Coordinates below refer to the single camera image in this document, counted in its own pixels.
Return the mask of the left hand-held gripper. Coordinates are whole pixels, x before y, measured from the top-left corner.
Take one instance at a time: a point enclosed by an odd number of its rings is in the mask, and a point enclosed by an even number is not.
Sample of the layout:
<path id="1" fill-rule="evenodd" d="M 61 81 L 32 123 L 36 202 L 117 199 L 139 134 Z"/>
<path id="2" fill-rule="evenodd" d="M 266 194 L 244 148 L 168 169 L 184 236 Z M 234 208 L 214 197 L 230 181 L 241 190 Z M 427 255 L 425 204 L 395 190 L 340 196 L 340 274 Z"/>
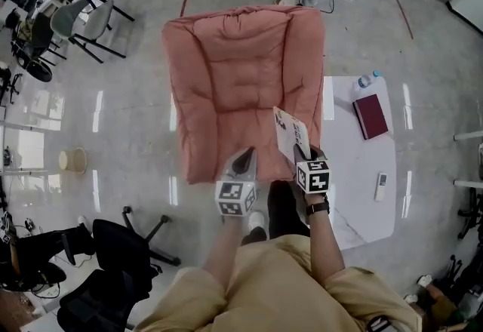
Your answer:
<path id="1" fill-rule="evenodd" d="M 230 158 L 229 166 L 216 182 L 214 200 L 225 217 L 246 217 L 257 200 L 257 150 L 248 147 Z M 237 174 L 233 169 L 247 169 Z"/>

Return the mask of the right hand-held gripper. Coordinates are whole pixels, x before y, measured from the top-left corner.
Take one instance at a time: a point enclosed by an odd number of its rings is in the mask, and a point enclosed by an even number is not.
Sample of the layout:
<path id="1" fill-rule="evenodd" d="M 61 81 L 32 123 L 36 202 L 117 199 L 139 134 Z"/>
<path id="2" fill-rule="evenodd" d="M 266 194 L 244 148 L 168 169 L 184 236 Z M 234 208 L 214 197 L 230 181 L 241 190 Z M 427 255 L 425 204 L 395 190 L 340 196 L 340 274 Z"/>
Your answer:
<path id="1" fill-rule="evenodd" d="M 325 160 L 324 152 L 318 147 L 311 146 L 309 157 L 306 157 L 300 146 L 294 145 L 296 181 L 305 194 L 323 194 L 330 189 L 331 170 Z"/>

